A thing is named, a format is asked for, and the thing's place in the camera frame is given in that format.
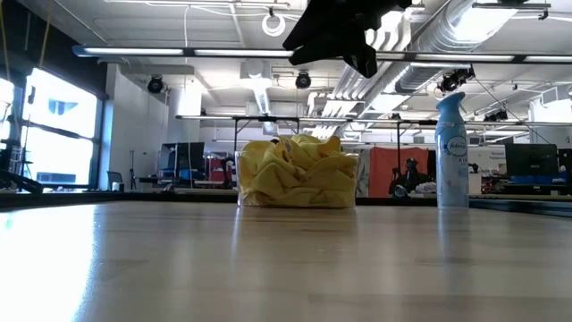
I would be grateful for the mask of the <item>long linear ceiling light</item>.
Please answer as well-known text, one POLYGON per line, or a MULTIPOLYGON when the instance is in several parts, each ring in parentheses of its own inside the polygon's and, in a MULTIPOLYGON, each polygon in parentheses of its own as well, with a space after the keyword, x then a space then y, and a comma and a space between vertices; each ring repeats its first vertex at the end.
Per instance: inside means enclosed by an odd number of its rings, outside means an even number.
MULTIPOLYGON (((78 57, 140 56, 140 57, 201 57, 201 58, 265 58, 288 59, 291 51, 278 49, 225 49, 177 47, 84 47, 73 46, 78 57)), ((379 51, 378 61, 468 63, 468 64, 562 64, 572 65, 572 55, 526 55, 487 53, 427 53, 411 51, 379 51)))

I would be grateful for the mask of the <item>orange fabric panel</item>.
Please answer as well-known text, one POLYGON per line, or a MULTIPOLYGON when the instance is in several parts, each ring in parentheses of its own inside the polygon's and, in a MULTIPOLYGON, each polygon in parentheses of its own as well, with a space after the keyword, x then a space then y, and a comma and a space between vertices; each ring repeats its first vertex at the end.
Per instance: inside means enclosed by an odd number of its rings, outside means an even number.
MULTIPOLYGON (((403 148, 400 151, 400 166, 406 171, 406 161, 414 158, 417 161, 417 170, 427 173, 427 160, 429 151, 423 148, 403 148)), ((372 148, 370 150, 369 197, 385 198, 390 195, 389 188, 392 181, 392 169, 398 164, 398 150, 396 148, 372 148)))

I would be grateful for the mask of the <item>yellow cloth centre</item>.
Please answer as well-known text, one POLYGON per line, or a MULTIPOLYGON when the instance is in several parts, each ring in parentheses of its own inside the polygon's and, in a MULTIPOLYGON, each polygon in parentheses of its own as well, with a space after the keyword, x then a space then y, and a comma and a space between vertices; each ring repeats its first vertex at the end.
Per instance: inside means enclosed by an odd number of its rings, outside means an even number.
POLYGON ((356 205, 358 155, 326 157, 304 170, 271 156, 256 162, 236 154, 238 203, 266 208, 352 208, 356 205))

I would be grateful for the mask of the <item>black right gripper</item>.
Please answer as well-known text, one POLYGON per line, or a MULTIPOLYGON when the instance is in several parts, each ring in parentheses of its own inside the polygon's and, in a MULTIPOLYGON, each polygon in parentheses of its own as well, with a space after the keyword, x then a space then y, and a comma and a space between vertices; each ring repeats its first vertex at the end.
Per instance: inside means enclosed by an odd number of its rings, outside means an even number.
POLYGON ((377 62, 376 50, 366 42, 366 31, 380 29, 385 14, 397 8, 404 11, 411 5, 412 0, 311 0, 282 47, 295 49, 289 58, 293 65, 346 55, 347 64, 370 79, 377 73, 377 62), (349 21, 353 44, 319 40, 307 43, 349 21))

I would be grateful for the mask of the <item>black ceiling spotlight cluster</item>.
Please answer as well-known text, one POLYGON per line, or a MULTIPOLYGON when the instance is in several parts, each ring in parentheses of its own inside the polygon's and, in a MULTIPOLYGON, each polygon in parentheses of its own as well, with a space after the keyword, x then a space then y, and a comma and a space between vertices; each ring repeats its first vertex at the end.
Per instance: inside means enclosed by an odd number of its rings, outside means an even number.
POLYGON ((441 93, 453 92, 474 77, 475 70, 473 67, 456 69, 453 72, 446 73, 442 76, 442 80, 437 85, 437 89, 441 93))

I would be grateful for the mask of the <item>light blue spray bottle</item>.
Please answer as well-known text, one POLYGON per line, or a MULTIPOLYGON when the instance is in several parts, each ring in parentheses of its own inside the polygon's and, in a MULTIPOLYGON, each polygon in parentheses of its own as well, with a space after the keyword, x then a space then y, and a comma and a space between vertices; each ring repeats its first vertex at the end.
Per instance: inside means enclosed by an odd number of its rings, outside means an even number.
POLYGON ((467 131, 460 113, 465 96, 464 92, 449 95, 436 106, 440 112, 434 134, 439 209, 469 206, 467 131))

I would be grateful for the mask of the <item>large bright window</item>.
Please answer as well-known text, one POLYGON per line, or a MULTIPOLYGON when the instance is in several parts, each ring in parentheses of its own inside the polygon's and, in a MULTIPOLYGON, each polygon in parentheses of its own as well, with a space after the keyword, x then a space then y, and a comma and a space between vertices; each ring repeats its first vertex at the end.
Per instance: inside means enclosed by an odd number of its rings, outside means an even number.
POLYGON ((0 167, 48 189, 97 182, 101 101, 39 68, 0 77, 0 167))

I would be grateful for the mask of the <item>silver round ventilation duct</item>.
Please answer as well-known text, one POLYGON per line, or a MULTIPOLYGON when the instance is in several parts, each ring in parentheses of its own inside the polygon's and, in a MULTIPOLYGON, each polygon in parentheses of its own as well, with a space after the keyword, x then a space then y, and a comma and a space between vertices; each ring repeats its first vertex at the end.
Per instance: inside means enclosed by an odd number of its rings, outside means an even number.
MULTIPOLYGON (((448 13, 451 9, 457 9, 461 1, 462 0, 451 0, 428 25, 420 38, 412 43, 410 51, 470 53, 481 46, 483 42, 463 43, 455 41, 452 38, 452 32, 448 24, 448 13)), ((418 67, 414 66, 412 63, 395 64, 395 67, 398 68, 400 73, 399 78, 392 82, 392 89, 399 93, 413 93, 419 90, 442 70, 441 67, 418 67)))

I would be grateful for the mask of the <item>black monitor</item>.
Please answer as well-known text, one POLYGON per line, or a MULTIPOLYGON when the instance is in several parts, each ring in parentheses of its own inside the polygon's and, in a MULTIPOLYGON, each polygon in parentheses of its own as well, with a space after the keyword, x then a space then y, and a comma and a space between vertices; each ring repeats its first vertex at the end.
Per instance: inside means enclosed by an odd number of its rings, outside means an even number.
POLYGON ((505 157, 509 176, 557 175, 558 150, 551 144, 506 144, 505 157))
POLYGON ((203 142, 165 143, 161 146, 158 171, 162 177, 203 180, 204 152, 203 142))

